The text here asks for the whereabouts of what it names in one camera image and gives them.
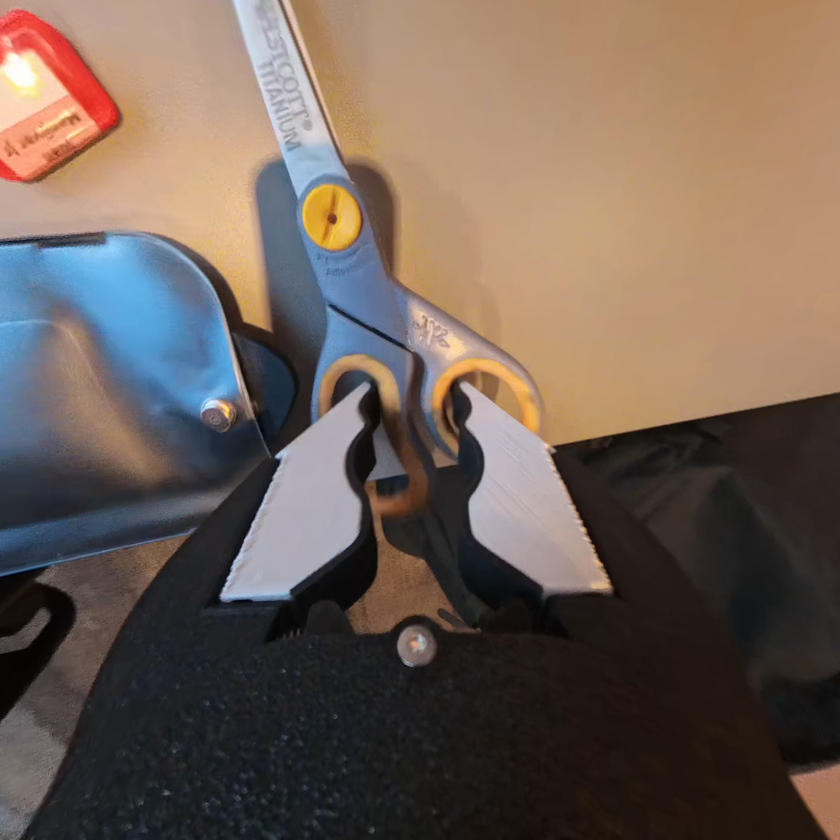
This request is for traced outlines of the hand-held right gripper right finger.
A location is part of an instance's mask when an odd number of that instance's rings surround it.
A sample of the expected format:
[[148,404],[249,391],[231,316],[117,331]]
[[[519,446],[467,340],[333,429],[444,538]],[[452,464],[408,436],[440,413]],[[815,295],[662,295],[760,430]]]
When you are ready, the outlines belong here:
[[458,569],[478,597],[612,595],[553,448],[473,385],[454,389],[467,481]]

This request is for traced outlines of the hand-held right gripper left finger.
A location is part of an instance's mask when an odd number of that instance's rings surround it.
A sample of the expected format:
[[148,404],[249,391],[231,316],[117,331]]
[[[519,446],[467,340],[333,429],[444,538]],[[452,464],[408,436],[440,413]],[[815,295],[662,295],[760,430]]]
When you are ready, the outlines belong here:
[[376,571],[364,487],[376,428],[377,391],[364,382],[280,451],[220,602],[301,602],[319,585],[337,585],[327,598],[350,603],[365,592],[365,553]]

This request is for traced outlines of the grey yellow scissors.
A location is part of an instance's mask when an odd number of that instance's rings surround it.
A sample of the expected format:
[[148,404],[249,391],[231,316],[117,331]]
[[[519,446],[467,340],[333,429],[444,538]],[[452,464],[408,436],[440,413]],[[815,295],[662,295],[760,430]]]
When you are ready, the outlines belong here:
[[459,433],[446,411],[457,380],[487,374],[507,384],[521,423],[535,434],[544,419],[539,388],[509,353],[404,286],[386,267],[290,3],[232,5],[327,307],[311,419],[330,411],[344,375],[367,374],[379,395],[392,461],[407,477],[403,490],[374,497],[372,506],[383,518],[411,517],[427,508],[434,457],[457,457]]

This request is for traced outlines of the grey metal stand base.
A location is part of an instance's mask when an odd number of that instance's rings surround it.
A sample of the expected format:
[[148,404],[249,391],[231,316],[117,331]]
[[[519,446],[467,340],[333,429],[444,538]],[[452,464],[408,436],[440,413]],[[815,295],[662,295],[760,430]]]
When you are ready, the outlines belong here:
[[268,457],[216,280],[153,234],[2,241],[3,576],[183,535]]

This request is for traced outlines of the background grey table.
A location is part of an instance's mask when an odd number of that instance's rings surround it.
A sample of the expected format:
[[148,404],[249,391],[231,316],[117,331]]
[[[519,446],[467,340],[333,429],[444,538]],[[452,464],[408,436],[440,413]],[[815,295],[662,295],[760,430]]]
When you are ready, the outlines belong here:
[[[838,393],[838,2],[289,2],[389,270],[564,444]],[[310,392],[327,308],[232,2],[2,2],[119,126],[2,241],[174,240]]]

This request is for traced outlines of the red white card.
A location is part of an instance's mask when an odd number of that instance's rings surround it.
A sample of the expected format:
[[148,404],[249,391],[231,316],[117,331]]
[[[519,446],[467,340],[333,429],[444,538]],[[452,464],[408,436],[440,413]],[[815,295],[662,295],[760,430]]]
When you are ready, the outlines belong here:
[[75,46],[32,12],[1,19],[1,178],[34,183],[87,151],[122,119]]

